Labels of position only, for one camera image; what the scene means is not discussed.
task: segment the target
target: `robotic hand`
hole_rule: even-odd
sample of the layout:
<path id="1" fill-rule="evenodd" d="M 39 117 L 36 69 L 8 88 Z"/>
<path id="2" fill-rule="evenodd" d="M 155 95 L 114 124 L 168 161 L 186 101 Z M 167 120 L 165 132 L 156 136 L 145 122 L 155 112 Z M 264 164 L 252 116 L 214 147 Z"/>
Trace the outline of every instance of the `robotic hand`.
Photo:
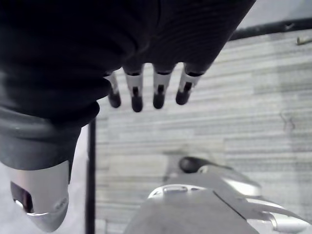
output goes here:
<path id="1" fill-rule="evenodd" d="M 42 230 L 64 220 L 81 128 L 108 96 L 121 104 L 121 66 L 140 112 L 142 68 L 154 65 L 154 106 L 170 75 L 185 64 L 176 102 L 185 104 L 200 76 L 255 0 L 30 0 L 0 9 L 0 161 L 14 202 Z"/>

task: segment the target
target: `black pole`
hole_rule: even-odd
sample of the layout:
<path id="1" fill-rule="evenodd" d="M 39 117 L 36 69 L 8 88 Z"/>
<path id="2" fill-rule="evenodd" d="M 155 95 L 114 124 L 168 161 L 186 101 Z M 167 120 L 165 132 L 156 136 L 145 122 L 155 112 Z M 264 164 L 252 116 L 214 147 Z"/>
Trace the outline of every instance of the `black pole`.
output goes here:
<path id="1" fill-rule="evenodd" d="M 89 123 L 88 130 L 88 162 L 85 204 L 85 233 L 95 234 L 95 168 L 96 168 L 96 120 Z"/>

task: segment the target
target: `black fingertip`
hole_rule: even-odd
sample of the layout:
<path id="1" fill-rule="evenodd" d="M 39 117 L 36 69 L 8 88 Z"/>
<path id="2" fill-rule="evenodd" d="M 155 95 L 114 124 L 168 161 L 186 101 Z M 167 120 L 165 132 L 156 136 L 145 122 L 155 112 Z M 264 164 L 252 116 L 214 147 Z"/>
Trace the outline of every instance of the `black fingertip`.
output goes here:
<path id="1" fill-rule="evenodd" d="M 181 92 L 180 90 L 178 90 L 177 94 L 176 94 L 176 98 L 175 101 L 177 104 L 179 105 L 184 105 L 188 102 L 190 97 L 190 93 L 189 92 Z"/>
<path id="2" fill-rule="evenodd" d="M 142 97 L 132 97 L 131 105 L 134 112 L 141 112 L 143 109 L 143 99 Z"/>
<path id="3" fill-rule="evenodd" d="M 165 102 L 165 95 L 154 94 L 153 105 L 156 109 L 161 109 Z"/>

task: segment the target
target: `black sleeve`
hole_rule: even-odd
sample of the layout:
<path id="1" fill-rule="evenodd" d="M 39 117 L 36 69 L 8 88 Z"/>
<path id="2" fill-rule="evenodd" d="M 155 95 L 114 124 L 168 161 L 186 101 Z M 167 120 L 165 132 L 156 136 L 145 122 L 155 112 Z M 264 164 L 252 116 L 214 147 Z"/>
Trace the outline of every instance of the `black sleeve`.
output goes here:
<path id="1" fill-rule="evenodd" d="M 105 71 L 148 46 L 158 0 L 1 1 L 0 161 L 72 162 L 81 127 L 108 95 Z"/>

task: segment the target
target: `silver metal part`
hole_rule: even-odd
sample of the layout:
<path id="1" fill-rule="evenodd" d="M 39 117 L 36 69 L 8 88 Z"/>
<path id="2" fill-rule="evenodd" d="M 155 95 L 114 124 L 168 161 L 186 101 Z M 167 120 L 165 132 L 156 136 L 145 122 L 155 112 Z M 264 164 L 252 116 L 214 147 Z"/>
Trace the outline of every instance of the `silver metal part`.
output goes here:
<path id="1" fill-rule="evenodd" d="M 137 88 L 138 96 L 141 97 L 143 91 L 143 74 L 141 73 L 138 76 L 131 76 L 126 74 L 126 80 L 131 97 L 135 96 L 133 92 L 134 88 Z"/>
<path id="2" fill-rule="evenodd" d="M 191 193 L 197 190 L 206 190 L 206 188 L 189 184 L 167 184 L 154 189 L 148 198 L 162 197 L 169 193 Z"/>
<path id="3" fill-rule="evenodd" d="M 192 89 L 197 85 L 200 78 L 201 76 L 198 76 L 198 77 L 189 76 L 188 74 L 185 73 L 185 70 L 183 69 L 182 74 L 181 74 L 180 84 L 179 84 L 179 91 L 183 92 L 186 83 L 189 82 L 189 83 L 192 83 L 192 88 L 189 91 L 191 92 Z"/>
<path id="4" fill-rule="evenodd" d="M 109 76 L 105 76 L 104 78 L 110 81 L 110 83 L 112 85 L 113 93 L 117 94 L 118 93 L 118 83 L 117 83 L 115 73 L 112 72 Z"/>
<path id="5" fill-rule="evenodd" d="M 154 94 L 158 94 L 158 87 L 160 85 L 164 86 L 163 93 L 165 94 L 169 86 L 170 78 L 171 78 L 171 73 L 166 74 L 166 75 L 161 75 L 154 71 Z"/>
<path id="6" fill-rule="evenodd" d="M 125 234 L 297 234 L 309 226 L 248 177 L 208 165 L 153 190 Z"/>
<path id="7" fill-rule="evenodd" d="M 27 216 L 43 231 L 53 232 L 66 216 L 69 196 L 69 162 L 34 171 L 16 170 L 5 166 L 11 182 L 31 195 L 33 212 Z M 23 201 L 15 201 L 23 208 Z"/>

